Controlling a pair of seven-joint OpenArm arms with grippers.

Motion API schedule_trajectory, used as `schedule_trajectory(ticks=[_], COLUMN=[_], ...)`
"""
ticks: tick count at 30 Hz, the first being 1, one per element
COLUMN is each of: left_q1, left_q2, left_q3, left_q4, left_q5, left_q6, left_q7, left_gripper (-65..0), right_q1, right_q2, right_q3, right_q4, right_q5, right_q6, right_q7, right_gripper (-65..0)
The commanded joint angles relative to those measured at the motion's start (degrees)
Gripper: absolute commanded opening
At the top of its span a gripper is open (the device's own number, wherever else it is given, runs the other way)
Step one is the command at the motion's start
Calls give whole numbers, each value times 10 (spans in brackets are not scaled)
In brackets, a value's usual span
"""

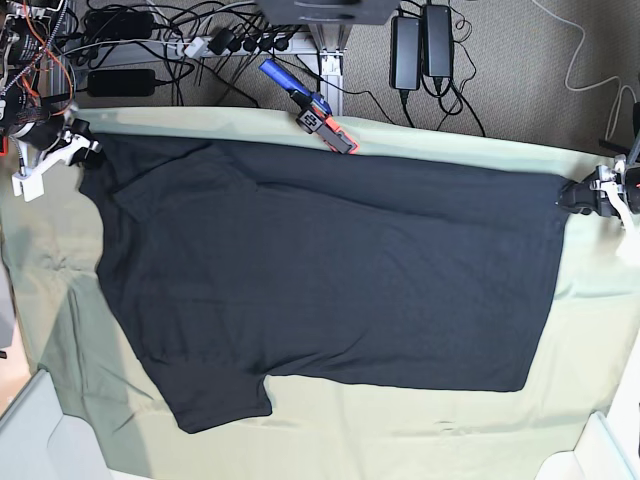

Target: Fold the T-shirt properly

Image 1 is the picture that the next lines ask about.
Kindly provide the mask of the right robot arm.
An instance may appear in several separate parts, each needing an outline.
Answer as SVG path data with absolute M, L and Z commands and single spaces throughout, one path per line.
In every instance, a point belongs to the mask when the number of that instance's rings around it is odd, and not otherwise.
M 34 149 L 37 165 L 53 159 L 92 168 L 104 157 L 89 123 L 74 114 L 75 79 L 54 52 L 69 12 L 67 1 L 1 3 L 2 156 L 14 143 Z M 66 93 L 39 92 L 41 76 L 49 70 L 65 78 Z

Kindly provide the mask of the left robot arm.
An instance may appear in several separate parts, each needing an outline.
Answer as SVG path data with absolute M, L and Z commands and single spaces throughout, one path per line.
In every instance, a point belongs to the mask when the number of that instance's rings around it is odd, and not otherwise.
M 569 181 L 560 191 L 556 204 L 572 214 L 615 217 L 639 214 L 639 102 L 632 111 L 632 146 L 627 149 L 606 140 L 599 144 L 616 153 L 608 164 L 597 165 L 583 180 Z

